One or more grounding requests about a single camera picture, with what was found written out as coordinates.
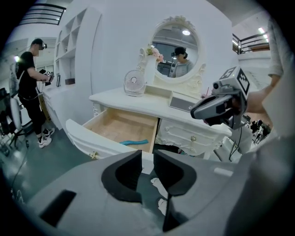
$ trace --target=cabinet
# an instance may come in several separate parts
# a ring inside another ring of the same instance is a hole
[[[190,124],[172,122],[162,119],[155,139],[157,144],[173,145],[181,148],[185,153],[198,156],[205,153],[205,157],[221,145],[225,125],[218,125],[217,130],[202,130]]]
[[[91,58],[94,36],[101,13],[90,5],[66,22],[57,36],[54,52],[55,79],[44,88],[44,99],[49,114],[59,129],[66,130],[65,122],[71,119],[84,124],[93,116],[91,95]],[[60,87],[56,86],[60,76]],[[65,80],[74,78],[75,84]]]

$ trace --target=railing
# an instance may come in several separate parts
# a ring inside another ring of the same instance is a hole
[[[62,6],[36,3],[25,14],[19,25],[23,24],[55,24],[59,25],[66,8]]]
[[[237,54],[269,50],[267,32],[239,39],[233,34],[233,48]]]

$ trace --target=ceiling light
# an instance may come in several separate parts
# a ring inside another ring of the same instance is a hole
[[[18,62],[18,61],[19,61],[19,57],[18,57],[18,56],[15,56],[15,57],[14,57],[14,60],[15,60],[16,62]]]
[[[236,41],[232,40],[232,42],[238,46],[238,43]]]
[[[190,32],[189,32],[188,30],[184,30],[184,31],[183,31],[183,34],[184,34],[184,35],[190,35]]]
[[[263,30],[263,28],[259,28],[258,30],[259,30],[259,32],[262,33],[262,34],[265,33],[265,31]]]

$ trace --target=flower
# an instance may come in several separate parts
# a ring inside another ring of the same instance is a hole
[[[160,54],[158,49],[156,49],[155,47],[152,47],[150,44],[148,45],[148,48],[147,48],[147,54],[149,56],[152,55],[152,56],[156,57],[158,62],[163,62],[163,60],[164,60],[164,56],[162,54]]]
[[[160,55],[158,56],[158,58],[157,58],[157,61],[158,61],[158,62],[163,62],[163,60],[164,60],[164,56],[163,56],[162,54],[160,54]]]
[[[155,47],[152,48],[152,53],[153,54],[159,54],[160,52],[158,51],[158,49],[156,49]]]

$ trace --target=drawer knob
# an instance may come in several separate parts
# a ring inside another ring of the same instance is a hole
[[[94,160],[97,160],[98,158],[96,157],[98,155],[98,153],[97,152],[95,152],[95,151],[93,151],[93,153],[91,154],[89,154],[89,156],[91,157],[91,159],[94,159]]]

